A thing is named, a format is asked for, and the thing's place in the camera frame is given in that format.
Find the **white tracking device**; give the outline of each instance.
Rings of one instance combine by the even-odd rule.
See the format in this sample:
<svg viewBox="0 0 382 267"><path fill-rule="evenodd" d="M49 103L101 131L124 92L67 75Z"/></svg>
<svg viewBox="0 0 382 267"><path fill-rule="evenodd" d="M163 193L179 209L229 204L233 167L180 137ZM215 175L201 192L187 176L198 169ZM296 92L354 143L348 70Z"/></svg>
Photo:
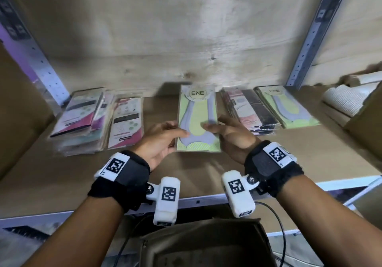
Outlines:
<svg viewBox="0 0 382 267"><path fill-rule="evenodd" d="M230 170L222 175L222 183L232 213L236 218L251 214L256 206L250 190L259 185L252 183L248 175L241 176L237 170Z"/></svg>
<svg viewBox="0 0 382 267"><path fill-rule="evenodd" d="M156 201L154 225L169 227L178 214L180 180L165 176L160 185L148 183L146 199Z"/></svg>

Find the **concrete floor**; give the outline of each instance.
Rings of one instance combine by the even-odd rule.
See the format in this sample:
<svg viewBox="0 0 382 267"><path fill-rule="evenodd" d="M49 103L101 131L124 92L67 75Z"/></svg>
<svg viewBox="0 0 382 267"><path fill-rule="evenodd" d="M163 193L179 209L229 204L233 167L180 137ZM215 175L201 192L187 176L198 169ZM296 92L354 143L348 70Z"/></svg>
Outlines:
<svg viewBox="0 0 382 267"><path fill-rule="evenodd" d="M43 225L34 227L41 231L51 233L57 226ZM286 257L286 261L288 263L292 264L294 267L322 266L322 262L318 259L302 235L288 235L286 240L286 254L300 260L298 261L291 257ZM270 237L269 241L272 246L272 250L276 252L276 255L281 257L280 253L283 249L282 237ZM21 266L40 245L41 243L36 240L25 238L0 229L0 267ZM138 266L138 259L137 254L123 255L118 262L118 267L136 267ZM114 260L115 256L105 258L102 267L112 267ZM310 264L308 265L302 263L301 261L305 261Z"/></svg>

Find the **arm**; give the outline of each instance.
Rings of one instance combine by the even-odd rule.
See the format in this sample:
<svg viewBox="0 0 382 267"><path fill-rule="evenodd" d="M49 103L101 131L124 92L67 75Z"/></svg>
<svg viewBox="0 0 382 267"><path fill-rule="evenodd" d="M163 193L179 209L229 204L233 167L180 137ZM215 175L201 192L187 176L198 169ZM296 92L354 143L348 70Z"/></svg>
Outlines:
<svg viewBox="0 0 382 267"><path fill-rule="evenodd" d="M225 125L203 127L220 134L223 150L244 164L249 152L261 143L260 139L237 120L222 116L219 121ZM382 231L337 202L305 175L290 178L278 189L276 199L325 264L382 266Z"/></svg>
<svg viewBox="0 0 382 267"><path fill-rule="evenodd" d="M177 128L175 121L167 121L149 129L131 151L147 162L147 171L152 171L164 157L175 151L174 147L169 147L172 140L186 136L188 133ZM99 187L93 194L97 193L101 197L87 197L23 267L101 266L129 202L129 197L121 197L125 196L124 191L128 191L124 189L125 186L102 179L105 180L98 178L92 186L92 190L94 186ZM109 196L108 191L113 193L114 189L119 190L118 202L122 202L124 207Z"/></svg>

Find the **brown cardboard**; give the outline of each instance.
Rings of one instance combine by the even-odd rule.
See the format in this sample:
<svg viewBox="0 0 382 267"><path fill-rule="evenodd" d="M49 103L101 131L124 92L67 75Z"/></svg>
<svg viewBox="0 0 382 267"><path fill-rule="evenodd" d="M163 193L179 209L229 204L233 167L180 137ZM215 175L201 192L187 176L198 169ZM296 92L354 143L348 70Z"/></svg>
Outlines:
<svg viewBox="0 0 382 267"><path fill-rule="evenodd" d="M382 159L382 83L365 101L361 111L345 125L345 129Z"/></svg>

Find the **person's right hand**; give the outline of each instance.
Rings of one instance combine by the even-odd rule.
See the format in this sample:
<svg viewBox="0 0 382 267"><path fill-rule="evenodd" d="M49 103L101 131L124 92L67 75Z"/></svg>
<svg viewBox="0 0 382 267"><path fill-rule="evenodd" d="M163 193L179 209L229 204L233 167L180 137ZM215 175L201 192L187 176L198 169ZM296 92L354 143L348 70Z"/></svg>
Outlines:
<svg viewBox="0 0 382 267"><path fill-rule="evenodd" d="M223 150L233 160L244 164L249 152L261 140L234 118L221 115L218 121L225 125L205 123L202 127L209 132L219 134Z"/></svg>

